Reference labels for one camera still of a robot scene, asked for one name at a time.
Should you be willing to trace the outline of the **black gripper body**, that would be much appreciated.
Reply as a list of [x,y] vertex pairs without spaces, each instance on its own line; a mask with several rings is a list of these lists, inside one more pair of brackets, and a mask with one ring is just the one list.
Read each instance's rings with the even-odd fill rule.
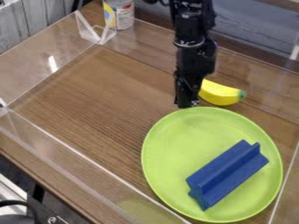
[[212,38],[200,41],[176,39],[175,84],[188,88],[201,86],[203,79],[215,72],[217,44]]

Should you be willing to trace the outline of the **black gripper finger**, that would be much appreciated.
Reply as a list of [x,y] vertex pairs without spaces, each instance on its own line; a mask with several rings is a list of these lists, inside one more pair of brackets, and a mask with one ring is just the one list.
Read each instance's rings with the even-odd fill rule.
[[203,77],[197,77],[187,80],[188,84],[188,100],[189,106],[196,107],[200,104],[199,92],[201,91]]
[[188,97],[185,94],[185,89],[184,89],[184,83],[183,79],[179,75],[179,72],[173,73],[173,79],[175,79],[175,104],[180,109],[188,108]]

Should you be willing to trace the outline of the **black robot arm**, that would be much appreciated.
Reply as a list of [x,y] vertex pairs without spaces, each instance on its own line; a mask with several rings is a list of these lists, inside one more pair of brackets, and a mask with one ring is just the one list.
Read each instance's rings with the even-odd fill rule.
[[176,70],[173,72],[175,99],[179,109],[199,105],[204,78],[215,72],[217,43],[209,31],[216,13],[212,0],[143,0],[169,7],[175,30]]

